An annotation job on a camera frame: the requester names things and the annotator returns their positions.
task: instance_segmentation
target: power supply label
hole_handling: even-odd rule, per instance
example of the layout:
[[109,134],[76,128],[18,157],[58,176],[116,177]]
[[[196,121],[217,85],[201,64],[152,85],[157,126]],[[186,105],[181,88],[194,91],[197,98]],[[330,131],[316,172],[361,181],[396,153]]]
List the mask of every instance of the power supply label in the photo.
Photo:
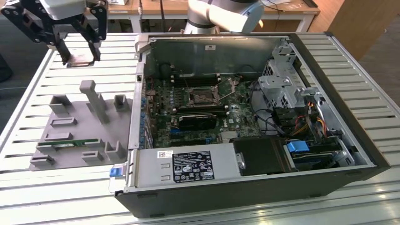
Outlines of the power supply label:
[[176,183],[213,180],[210,152],[198,151],[173,154],[172,169]]

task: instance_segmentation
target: blue latch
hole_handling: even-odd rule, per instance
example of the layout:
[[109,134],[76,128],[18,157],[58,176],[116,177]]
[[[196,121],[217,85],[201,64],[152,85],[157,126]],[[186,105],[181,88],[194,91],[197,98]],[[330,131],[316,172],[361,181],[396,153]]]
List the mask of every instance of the blue latch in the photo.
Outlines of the blue latch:
[[289,152],[309,151],[305,141],[292,141],[290,143],[288,143],[286,146],[288,146]]
[[121,167],[113,167],[109,170],[109,177],[121,177],[122,176],[122,168]]

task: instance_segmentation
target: cpu socket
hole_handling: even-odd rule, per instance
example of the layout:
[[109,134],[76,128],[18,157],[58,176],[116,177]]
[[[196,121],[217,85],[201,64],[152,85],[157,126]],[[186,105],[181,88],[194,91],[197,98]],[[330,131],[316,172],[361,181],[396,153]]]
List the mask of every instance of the cpu socket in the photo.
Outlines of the cpu socket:
[[218,105],[220,102],[218,88],[201,87],[189,89],[189,103],[188,106],[208,106]]

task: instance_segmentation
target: green circuit board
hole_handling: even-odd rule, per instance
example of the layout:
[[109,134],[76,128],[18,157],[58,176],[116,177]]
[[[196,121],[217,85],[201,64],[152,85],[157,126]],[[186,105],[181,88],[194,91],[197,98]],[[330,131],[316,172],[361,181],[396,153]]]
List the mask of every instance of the green circuit board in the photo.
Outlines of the green circuit board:
[[[249,82],[238,82],[234,76],[222,76],[217,88],[218,102],[225,107],[228,115],[217,117],[216,127],[200,131],[178,130],[173,108],[190,104],[188,88],[176,88],[165,80],[153,79],[146,82],[149,104],[149,117],[153,124],[153,147],[166,148],[178,146],[181,142],[197,144],[222,143],[221,133],[234,131],[237,137],[258,136],[260,127],[250,112],[248,104]],[[209,87],[190,87],[198,93]]]

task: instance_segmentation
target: aluminum profile table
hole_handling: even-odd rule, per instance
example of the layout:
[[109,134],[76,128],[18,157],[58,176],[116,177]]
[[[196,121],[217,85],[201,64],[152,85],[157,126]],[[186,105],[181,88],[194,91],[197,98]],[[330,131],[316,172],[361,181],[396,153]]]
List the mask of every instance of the aluminum profile table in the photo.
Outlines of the aluminum profile table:
[[[65,68],[49,50],[0,136],[1,225],[400,223],[400,109],[336,39],[324,34],[300,34],[300,38],[392,165],[372,179],[318,198],[136,219],[109,192],[110,166],[29,172],[53,94],[82,100],[80,81],[92,79],[105,99],[117,93],[133,97],[134,38],[134,34],[109,34],[100,49],[102,60],[88,68]],[[77,35],[69,35],[65,43],[69,48],[86,47]]]

